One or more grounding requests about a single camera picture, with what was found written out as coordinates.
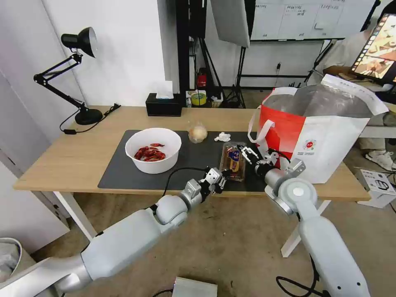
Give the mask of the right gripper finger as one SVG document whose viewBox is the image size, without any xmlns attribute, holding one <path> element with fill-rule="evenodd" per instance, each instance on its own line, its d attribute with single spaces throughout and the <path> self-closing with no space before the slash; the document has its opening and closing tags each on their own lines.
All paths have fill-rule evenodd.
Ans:
<svg viewBox="0 0 396 297">
<path fill-rule="evenodd" d="M 239 144 L 236 147 L 245 160 L 259 160 L 258 155 L 250 147 Z"/>
<path fill-rule="evenodd" d="M 247 163 L 255 164 L 255 152 L 252 149 L 240 149 L 239 151 Z"/>
</svg>

